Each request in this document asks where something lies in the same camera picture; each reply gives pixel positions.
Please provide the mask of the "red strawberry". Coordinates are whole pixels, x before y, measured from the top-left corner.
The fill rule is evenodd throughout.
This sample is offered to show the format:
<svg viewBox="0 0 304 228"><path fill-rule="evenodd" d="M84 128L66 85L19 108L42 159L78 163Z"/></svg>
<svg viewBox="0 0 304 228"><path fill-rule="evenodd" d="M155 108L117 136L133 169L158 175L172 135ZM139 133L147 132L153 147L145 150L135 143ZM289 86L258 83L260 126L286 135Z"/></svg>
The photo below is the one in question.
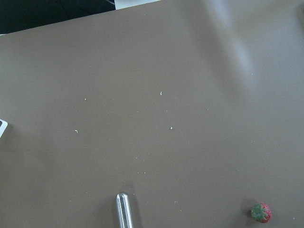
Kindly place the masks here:
<svg viewBox="0 0 304 228"><path fill-rule="evenodd" d="M272 211L267 204L257 203L251 208L250 216L260 223L267 223L272 218Z"/></svg>

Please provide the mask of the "steel muddler black tip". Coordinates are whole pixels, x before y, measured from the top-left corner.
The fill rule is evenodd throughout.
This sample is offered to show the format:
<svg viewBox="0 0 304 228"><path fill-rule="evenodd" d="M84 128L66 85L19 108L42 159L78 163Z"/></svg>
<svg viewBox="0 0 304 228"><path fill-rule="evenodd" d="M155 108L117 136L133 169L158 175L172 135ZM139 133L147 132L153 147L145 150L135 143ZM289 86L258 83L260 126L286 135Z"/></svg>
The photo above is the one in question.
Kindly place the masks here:
<svg viewBox="0 0 304 228"><path fill-rule="evenodd" d="M116 208L120 228L133 228L133 217L129 195L119 192L116 195Z"/></svg>

